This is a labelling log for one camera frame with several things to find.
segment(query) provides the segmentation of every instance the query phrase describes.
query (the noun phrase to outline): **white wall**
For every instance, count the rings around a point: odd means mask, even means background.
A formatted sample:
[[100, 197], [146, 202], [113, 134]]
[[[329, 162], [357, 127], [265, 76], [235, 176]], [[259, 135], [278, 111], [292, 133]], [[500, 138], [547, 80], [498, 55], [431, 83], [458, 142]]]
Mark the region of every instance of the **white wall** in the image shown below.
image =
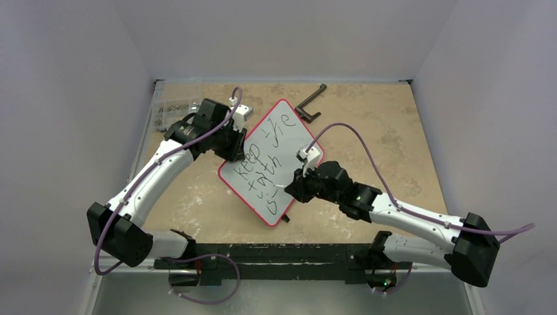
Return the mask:
[[85, 212], [125, 184], [151, 92], [109, 0], [0, 2], [3, 314], [76, 313]]
[[488, 314], [555, 312], [556, 16], [554, 0], [460, 0], [413, 83], [450, 212], [537, 224], [501, 247]]
[[457, 0], [114, 0], [156, 78], [414, 77]]

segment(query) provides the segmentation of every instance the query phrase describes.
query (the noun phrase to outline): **table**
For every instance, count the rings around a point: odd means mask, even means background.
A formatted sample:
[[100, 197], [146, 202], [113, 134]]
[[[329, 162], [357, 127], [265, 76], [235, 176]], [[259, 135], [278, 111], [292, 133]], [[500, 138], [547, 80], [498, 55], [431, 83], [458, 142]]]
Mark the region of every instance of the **table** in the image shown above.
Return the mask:
[[[160, 99], [182, 95], [180, 82], [159, 83]], [[233, 84], [204, 84], [204, 97], [228, 104]], [[240, 84], [242, 103], [254, 107], [250, 130], [281, 98], [296, 106], [319, 84]], [[446, 214], [428, 144], [408, 84], [329, 84], [305, 108], [322, 114], [308, 125], [316, 135], [330, 123], [343, 121], [356, 128], [370, 147], [395, 197]], [[145, 163], [156, 151], [163, 133], [150, 131], [142, 156]], [[350, 130], [335, 127], [320, 139], [324, 161], [336, 160], [358, 182], [384, 190], [365, 151]], [[336, 205], [314, 199], [294, 203], [291, 221], [267, 226], [217, 176], [222, 159], [212, 152], [200, 156], [161, 196], [144, 228], [183, 230], [199, 243], [369, 243], [379, 230], [394, 228], [354, 221]]]

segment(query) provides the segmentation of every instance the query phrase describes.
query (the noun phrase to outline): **tabletop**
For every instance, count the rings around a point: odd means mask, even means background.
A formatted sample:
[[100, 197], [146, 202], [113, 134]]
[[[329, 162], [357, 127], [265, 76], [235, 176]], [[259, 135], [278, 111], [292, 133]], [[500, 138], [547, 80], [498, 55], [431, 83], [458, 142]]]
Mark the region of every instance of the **tabletop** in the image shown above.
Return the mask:
[[[184, 97], [184, 84], [164, 83], [158, 98]], [[239, 85], [243, 90], [242, 104], [254, 108], [254, 116], [247, 122], [248, 130], [278, 100], [285, 98], [296, 106], [319, 87], [305, 83]], [[203, 96], [228, 104], [235, 86], [203, 84]], [[447, 213], [408, 84], [329, 84], [305, 109], [310, 114], [322, 113], [307, 124], [314, 135], [337, 121], [356, 128], [397, 199]], [[144, 162], [155, 153], [163, 133], [153, 130], [147, 137]], [[338, 161], [354, 181], [384, 191], [363, 147], [350, 130], [334, 127], [319, 143], [325, 150], [324, 161]], [[337, 205], [319, 199], [305, 204], [294, 202], [287, 212], [290, 222], [267, 226], [220, 180], [217, 170], [222, 162], [212, 152], [201, 155], [163, 193], [143, 228], [183, 230], [199, 243], [369, 243], [380, 230], [406, 234], [389, 226], [349, 219]]]

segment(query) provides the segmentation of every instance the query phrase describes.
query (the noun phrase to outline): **red-bordered whiteboard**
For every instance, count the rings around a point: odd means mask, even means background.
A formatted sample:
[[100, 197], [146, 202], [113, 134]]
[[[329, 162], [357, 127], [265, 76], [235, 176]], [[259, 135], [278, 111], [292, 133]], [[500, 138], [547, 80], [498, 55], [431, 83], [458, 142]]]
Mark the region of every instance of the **red-bordered whiteboard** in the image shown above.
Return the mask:
[[[246, 159], [223, 163], [219, 177], [265, 223], [275, 226], [294, 201], [275, 184], [292, 182], [294, 171], [302, 166], [296, 154], [312, 140], [313, 135], [290, 103], [281, 99], [246, 137]], [[316, 148], [323, 160], [319, 143]]]

